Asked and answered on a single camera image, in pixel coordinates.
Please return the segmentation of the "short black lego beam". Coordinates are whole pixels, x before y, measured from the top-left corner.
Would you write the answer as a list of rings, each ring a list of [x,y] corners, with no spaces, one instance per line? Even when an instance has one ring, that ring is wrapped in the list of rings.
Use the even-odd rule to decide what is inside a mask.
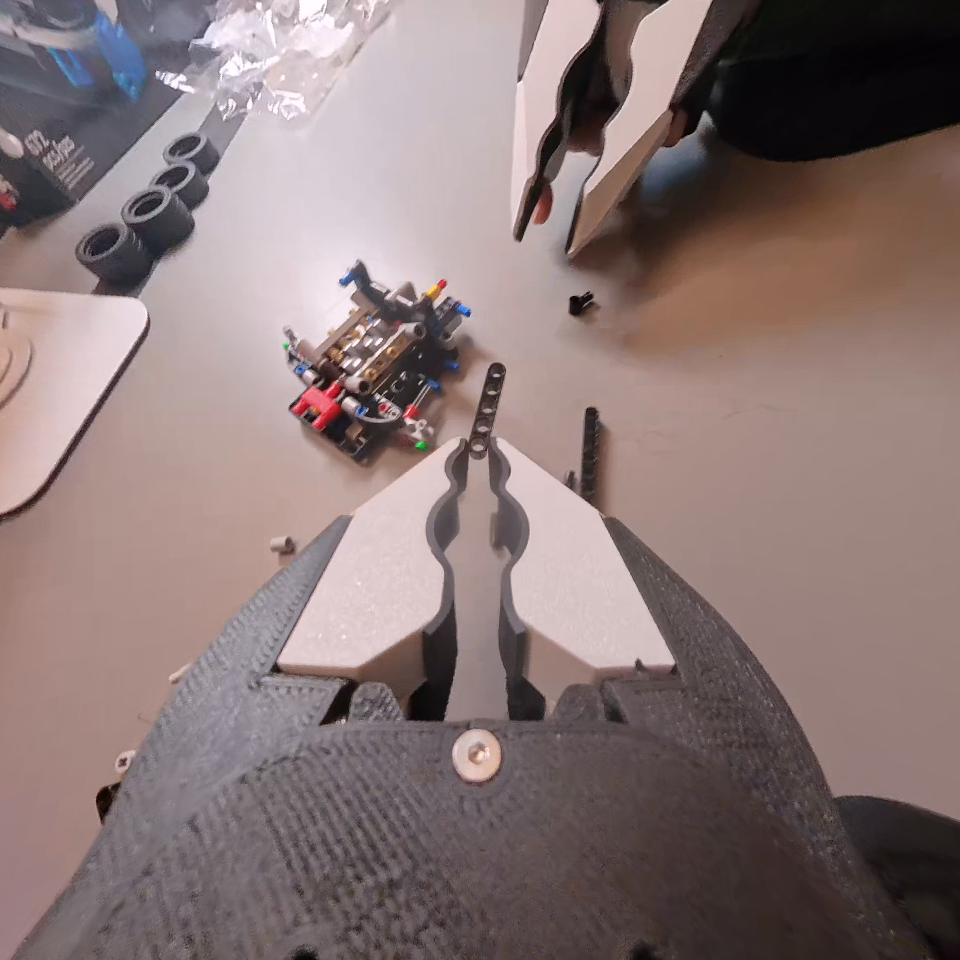
[[[498,406],[506,379],[506,366],[493,362],[486,370],[479,401],[467,438],[470,458],[481,461],[486,458],[494,436]]]

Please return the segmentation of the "person's right forearm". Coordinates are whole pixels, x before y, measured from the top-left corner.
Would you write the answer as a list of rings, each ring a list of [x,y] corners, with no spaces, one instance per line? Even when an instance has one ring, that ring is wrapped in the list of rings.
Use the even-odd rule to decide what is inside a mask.
[[[959,3],[751,2],[705,76],[691,105],[760,160],[845,157],[956,126]]]

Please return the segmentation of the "white rounded stand base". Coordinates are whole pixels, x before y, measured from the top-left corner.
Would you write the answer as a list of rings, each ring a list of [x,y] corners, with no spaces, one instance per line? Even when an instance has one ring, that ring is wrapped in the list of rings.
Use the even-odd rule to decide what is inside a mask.
[[[150,326],[136,297],[1,290],[1,517],[41,498]]]

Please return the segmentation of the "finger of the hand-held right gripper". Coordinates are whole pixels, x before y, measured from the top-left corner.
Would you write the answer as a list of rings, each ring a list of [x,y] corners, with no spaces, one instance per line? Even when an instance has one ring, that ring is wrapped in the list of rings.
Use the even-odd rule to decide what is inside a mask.
[[[567,150],[573,102],[594,58],[601,5],[527,2],[513,99],[512,237],[523,239]]]
[[[602,149],[582,185],[566,253],[576,257],[666,141],[671,106],[710,1],[670,1],[642,18],[629,47],[630,80],[606,121]]]

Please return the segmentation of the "multicolour lego chassis assembly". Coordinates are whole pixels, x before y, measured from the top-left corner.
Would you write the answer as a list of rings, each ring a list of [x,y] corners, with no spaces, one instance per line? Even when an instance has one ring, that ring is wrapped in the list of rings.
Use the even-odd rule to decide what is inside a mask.
[[[428,408],[444,377],[460,372],[457,335],[473,310],[444,278],[422,291],[411,282],[388,286],[362,259],[339,285],[346,313],[322,341],[283,328],[286,366],[299,383],[289,414],[355,463],[390,443],[430,451]]]

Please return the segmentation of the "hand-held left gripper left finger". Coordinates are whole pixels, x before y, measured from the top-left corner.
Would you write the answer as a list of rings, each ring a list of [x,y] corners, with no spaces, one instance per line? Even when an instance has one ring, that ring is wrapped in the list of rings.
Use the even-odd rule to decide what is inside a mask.
[[[446,714],[458,643],[446,552],[470,454],[453,438],[344,523],[275,666],[386,686],[411,714]]]

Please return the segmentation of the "black lego box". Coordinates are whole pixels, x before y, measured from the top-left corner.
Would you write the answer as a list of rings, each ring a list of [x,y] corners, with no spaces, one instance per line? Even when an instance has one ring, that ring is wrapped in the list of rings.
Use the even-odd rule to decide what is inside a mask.
[[[208,1],[1,3],[2,229],[76,205],[179,99]]]

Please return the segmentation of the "long black lego beam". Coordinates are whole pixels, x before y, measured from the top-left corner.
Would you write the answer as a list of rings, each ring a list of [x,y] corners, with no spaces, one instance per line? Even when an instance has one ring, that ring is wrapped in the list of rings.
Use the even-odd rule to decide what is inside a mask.
[[[601,511],[601,470],[604,456],[605,426],[599,410],[587,406],[582,417],[581,458],[578,476],[579,496]]]

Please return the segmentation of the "black dimpled cushion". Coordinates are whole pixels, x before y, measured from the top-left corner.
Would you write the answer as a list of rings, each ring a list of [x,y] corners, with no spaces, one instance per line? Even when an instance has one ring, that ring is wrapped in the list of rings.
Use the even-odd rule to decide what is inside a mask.
[[[911,803],[836,798],[852,846],[933,958],[959,957],[959,822]]]

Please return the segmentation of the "clear crumpled plastic bag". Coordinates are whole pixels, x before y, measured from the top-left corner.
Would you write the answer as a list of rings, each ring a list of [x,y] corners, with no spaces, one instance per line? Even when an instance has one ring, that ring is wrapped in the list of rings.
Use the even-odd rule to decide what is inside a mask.
[[[392,1],[220,1],[186,66],[154,76],[185,94],[212,97],[227,121],[270,114],[301,123],[326,100]]]

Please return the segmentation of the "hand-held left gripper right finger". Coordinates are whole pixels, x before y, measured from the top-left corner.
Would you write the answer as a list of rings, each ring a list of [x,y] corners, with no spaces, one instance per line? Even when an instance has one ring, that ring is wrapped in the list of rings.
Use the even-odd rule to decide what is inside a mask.
[[[508,441],[487,453],[493,543],[507,552],[498,642],[510,706],[555,706],[573,685],[676,660],[599,510]]]

